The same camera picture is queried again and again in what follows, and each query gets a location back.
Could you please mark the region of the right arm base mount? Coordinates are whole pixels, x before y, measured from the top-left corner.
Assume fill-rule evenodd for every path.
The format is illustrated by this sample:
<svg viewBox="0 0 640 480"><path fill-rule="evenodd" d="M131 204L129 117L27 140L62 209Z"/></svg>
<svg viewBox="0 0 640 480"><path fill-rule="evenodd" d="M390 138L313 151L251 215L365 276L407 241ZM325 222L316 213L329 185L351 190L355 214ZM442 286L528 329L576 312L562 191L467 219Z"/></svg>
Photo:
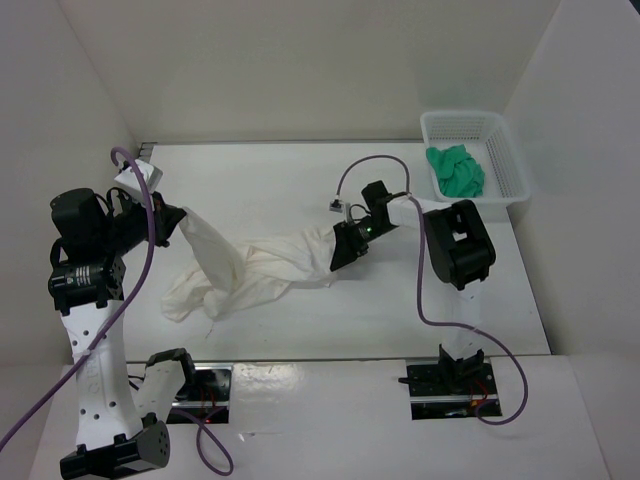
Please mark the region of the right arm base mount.
<svg viewBox="0 0 640 480"><path fill-rule="evenodd" d="M453 360L444 350L437 360L408 361L397 382L408 390L413 420L463 419L502 415L491 363L478 351Z"/></svg>

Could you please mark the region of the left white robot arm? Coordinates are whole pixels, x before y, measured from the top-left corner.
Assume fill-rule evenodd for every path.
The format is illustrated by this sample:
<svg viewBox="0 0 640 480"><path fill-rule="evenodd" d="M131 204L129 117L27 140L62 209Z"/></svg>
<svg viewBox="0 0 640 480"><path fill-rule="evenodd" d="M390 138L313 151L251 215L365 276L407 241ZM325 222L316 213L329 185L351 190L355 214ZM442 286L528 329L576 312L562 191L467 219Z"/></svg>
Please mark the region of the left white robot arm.
<svg viewBox="0 0 640 480"><path fill-rule="evenodd" d="M131 388L123 321L108 322L128 297L124 255L148 238L145 208L119 194L123 212L105 212L89 188L51 202L60 234L50 261L48 289L61 315L77 368L76 447L60 461L64 479L123 479L167 466L166 420L174 398L187 399L199 375L183 348L152 355L142 384Z"/></svg>

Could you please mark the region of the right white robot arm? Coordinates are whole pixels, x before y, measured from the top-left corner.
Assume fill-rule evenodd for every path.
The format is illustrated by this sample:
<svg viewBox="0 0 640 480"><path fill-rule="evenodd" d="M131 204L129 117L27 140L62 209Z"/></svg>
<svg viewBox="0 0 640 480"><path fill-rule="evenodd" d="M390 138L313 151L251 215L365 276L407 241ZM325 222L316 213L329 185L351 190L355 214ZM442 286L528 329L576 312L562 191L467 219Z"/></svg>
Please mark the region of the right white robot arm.
<svg viewBox="0 0 640 480"><path fill-rule="evenodd" d="M363 257L369 244L397 228L419 232L416 309L429 327L455 329L497 340L479 328L479 296L483 282L496 261L496 251L478 209L470 200L443 203L424 200L409 192L392 194L383 181L361 191L367 214L345 219L333 226L335 248L330 270L338 271ZM434 321L423 307L425 263L438 280L458 294L458 312L452 321Z"/></svg>

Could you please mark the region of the white tank top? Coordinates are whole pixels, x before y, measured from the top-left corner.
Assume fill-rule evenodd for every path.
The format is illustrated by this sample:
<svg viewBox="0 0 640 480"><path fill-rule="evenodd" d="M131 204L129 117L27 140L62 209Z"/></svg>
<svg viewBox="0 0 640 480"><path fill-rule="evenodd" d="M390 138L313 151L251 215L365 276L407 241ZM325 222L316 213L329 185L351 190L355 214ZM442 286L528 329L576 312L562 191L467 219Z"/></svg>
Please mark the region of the white tank top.
<svg viewBox="0 0 640 480"><path fill-rule="evenodd" d="M179 222L194 260L162 296L179 323L201 309L211 319L279 299L290 288L331 285L336 236L330 226L232 243L191 210Z"/></svg>

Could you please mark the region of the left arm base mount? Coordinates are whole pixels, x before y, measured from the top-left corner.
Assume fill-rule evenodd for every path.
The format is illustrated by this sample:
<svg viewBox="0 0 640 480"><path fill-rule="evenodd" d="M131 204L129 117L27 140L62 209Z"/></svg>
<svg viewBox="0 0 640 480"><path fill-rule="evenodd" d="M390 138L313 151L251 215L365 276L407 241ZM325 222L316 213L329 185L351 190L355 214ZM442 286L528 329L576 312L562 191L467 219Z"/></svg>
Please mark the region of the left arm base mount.
<svg viewBox="0 0 640 480"><path fill-rule="evenodd" d="M210 424L229 421L231 368L183 367L179 361L129 365L129 384L134 410L140 417L151 413L169 424L192 423L193 418Z"/></svg>

